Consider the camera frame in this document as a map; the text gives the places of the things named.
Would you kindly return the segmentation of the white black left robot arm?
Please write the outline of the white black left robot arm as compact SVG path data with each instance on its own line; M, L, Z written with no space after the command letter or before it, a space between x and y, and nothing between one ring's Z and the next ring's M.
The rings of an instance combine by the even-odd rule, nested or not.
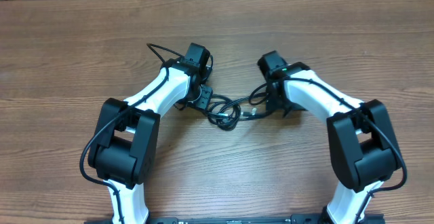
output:
M86 180L108 188L113 215L107 223L146 223L144 181L155 159L161 118L175 104L205 112L212 67L210 51L191 43L185 55L163 60L158 76L139 93L103 103L79 169Z

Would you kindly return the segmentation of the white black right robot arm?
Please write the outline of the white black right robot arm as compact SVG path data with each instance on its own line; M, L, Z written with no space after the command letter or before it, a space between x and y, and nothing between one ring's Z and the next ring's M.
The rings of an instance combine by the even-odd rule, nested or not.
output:
M298 62L258 62L270 98L286 111L306 110L326 124L338 185L320 214L292 216L293 223L384 223L366 215L374 195L402 187L408 172L386 107L339 92Z

